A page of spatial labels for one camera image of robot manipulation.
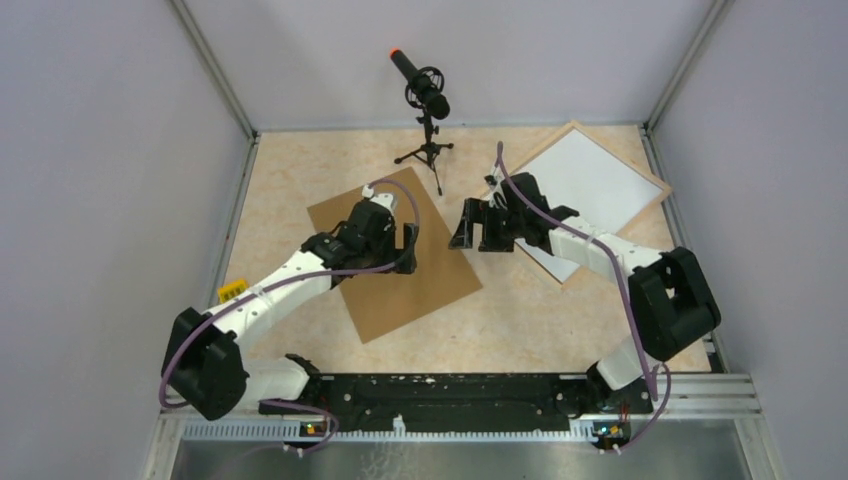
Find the brown cardboard backing board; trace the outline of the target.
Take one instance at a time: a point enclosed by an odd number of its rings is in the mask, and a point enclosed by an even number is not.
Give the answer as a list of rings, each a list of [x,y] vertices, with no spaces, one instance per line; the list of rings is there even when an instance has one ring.
[[[416,200],[420,233],[411,275],[358,275],[338,287],[363,343],[375,340],[482,288],[463,252],[451,250],[451,233],[416,171],[407,167],[389,176]]]

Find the glossy printed photo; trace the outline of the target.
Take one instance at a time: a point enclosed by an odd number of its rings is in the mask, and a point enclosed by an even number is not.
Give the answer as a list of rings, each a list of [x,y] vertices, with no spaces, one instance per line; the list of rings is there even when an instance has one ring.
[[[585,221],[638,245],[672,246],[662,202],[672,188],[652,173],[634,127],[615,127],[625,140],[570,123],[527,153],[509,146],[503,160],[512,173],[534,175],[550,206],[565,205]]]

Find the light wooden picture frame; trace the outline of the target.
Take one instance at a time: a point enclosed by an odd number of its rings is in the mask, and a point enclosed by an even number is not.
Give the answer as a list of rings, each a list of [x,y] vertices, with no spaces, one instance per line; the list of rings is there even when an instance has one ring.
[[[659,216],[672,188],[651,171],[636,128],[572,121],[526,154],[516,157],[506,148],[496,154],[504,164],[492,170],[497,180],[529,173],[550,208],[574,212],[559,225],[543,221],[549,248],[517,242],[557,283],[567,285],[583,271],[614,281],[613,260],[629,276],[671,250],[669,228]]]

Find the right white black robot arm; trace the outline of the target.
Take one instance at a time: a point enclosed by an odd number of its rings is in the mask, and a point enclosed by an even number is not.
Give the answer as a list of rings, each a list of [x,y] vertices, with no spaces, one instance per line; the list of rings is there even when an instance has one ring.
[[[465,200],[450,248],[506,253],[523,241],[625,289],[631,333],[587,371],[586,397],[594,409],[614,411],[626,400],[626,387],[719,326],[717,302],[691,250],[640,246],[592,225],[574,209],[551,207],[529,173],[486,180],[489,196]]]

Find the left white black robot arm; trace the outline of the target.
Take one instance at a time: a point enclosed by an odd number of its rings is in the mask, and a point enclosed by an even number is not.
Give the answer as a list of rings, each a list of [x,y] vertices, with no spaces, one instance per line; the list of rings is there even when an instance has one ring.
[[[349,217],[329,232],[307,238],[265,279],[224,303],[175,318],[161,369],[160,403],[192,407],[218,420],[245,398],[283,399],[297,413],[319,404],[321,393],[306,368],[292,361],[281,380],[265,381],[244,365],[243,352],[307,301],[357,275],[415,271],[420,222],[399,225],[396,199],[377,194],[355,203]],[[181,398],[168,401],[173,389]]]

